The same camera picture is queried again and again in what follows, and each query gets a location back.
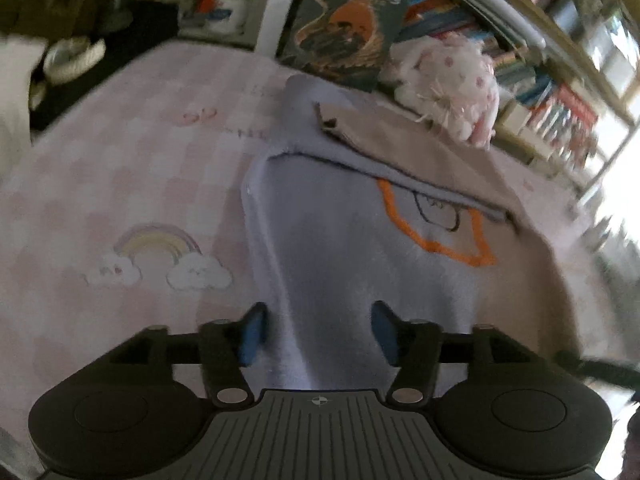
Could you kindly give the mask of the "white green lidded cup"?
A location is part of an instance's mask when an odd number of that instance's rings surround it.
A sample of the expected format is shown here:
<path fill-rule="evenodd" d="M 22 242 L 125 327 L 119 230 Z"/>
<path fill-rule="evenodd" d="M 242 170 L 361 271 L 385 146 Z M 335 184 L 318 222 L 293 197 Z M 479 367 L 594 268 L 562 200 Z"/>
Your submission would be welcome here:
<path fill-rule="evenodd" d="M 246 23 L 252 0 L 216 0 L 207 14 L 205 26 L 219 35 L 240 34 Z"/>

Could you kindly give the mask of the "pink white plush bunny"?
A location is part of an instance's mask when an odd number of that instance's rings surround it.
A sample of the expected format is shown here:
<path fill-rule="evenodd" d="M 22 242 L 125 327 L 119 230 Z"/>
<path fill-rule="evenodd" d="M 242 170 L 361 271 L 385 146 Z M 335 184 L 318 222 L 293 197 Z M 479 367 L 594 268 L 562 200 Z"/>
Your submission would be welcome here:
<path fill-rule="evenodd" d="M 378 81 L 394 100 L 456 141 L 488 148 L 495 135 L 499 85 L 483 44 L 450 32 L 393 44 Z"/>

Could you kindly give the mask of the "row of colourful books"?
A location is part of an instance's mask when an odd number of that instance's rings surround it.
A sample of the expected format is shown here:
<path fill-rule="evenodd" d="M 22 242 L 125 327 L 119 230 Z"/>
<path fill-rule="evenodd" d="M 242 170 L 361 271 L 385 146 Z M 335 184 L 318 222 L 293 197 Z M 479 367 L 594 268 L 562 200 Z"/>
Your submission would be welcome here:
<path fill-rule="evenodd" d="M 460 0 L 410 0 L 394 44 L 450 32 L 483 44 L 494 63 L 499 111 L 494 129 L 519 136 L 544 159 L 570 171 L 585 168 L 598 152 L 593 109 L 526 47 L 511 47 Z"/>

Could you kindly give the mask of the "Harry Potter book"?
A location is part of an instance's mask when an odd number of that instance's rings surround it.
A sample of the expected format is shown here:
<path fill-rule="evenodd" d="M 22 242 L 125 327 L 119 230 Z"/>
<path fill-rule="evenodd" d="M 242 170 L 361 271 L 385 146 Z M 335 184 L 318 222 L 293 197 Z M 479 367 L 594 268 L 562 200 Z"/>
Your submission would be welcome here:
<path fill-rule="evenodd" d="M 280 61 L 370 92 L 398 36 L 410 0 L 302 0 Z"/>

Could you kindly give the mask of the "pink checkered desk mat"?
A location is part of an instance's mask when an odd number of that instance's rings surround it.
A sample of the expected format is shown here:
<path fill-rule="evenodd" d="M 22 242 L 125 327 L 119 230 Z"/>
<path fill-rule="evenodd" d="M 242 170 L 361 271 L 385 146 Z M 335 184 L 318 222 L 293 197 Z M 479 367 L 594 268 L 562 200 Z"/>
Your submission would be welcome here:
<path fill-rule="evenodd" d="M 1 470 L 21 479 L 592 479 L 612 417 L 489 324 L 442 328 L 435 391 L 255 389 L 216 406 L 198 329 L 261 302 L 242 185 L 288 78 L 168 42 L 74 106 L 1 187 Z M 377 107 L 398 114 L 389 107 Z M 420 125 L 393 150 L 420 168 Z M 522 204 L 523 192 L 502 172 Z"/>

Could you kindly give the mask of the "lilac and taupe sweater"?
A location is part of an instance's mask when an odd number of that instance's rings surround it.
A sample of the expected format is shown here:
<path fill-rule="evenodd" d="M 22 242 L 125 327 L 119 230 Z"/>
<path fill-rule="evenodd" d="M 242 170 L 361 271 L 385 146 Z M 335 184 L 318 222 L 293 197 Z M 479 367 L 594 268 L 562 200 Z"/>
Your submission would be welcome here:
<path fill-rule="evenodd" d="M 384 301 L 449 333 L 502 330 L 550 358 L 577 350 L 573 305 L 547 240 L 483 151 L 427 136 L 420 168 L 393 162 L 418 131 L 365 96 L 285 83 L 268 148 L 242 185 L 257 298 L 269 310 L 255 389 L 386 389 L 371 330 Z"/>

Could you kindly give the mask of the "white wooden bookshelf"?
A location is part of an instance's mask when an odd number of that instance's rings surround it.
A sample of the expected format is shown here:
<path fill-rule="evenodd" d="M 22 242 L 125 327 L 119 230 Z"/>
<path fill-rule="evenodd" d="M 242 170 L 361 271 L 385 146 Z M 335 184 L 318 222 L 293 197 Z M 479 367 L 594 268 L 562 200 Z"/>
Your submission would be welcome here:
<path fill-rule="evenodd" d="M 631 117 L 626 104 L 616 94 L 612 82 L 606 80 L 587 53 L 570 40 L 542 10 L 528 0 L 460 0 L 486 22 L 511 47 L 526 47 L 532 53 L 550 58 L 559 74 L 568 73 L 579 79 L 590 96 L 606 107 L 627 125 L 627 133 L 613 155 L 605 159 L 602 168 L 582 186 L 580 199 L 585 202 L 598 192 L 605 175 L 613 168 L 624 148 L 636 133 L 639 123 Z M 282 42 L 286 19 L 294 0 L 265 0 L 260 19 L 255 52 L 273 58 Z"/>

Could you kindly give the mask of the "metal bowl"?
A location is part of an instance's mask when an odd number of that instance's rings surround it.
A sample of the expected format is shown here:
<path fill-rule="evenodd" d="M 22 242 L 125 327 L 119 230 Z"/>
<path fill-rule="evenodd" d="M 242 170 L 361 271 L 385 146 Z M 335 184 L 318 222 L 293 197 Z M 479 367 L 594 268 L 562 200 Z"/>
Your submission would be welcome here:
<path fill-rule="evenodd" d="M 105 52 L 103 39 L 94 44 L 88 37 L 60 40 L 44 56 L 44 76 L 54 86 L 68 84 L 96 67 L 103 60 Z"/>

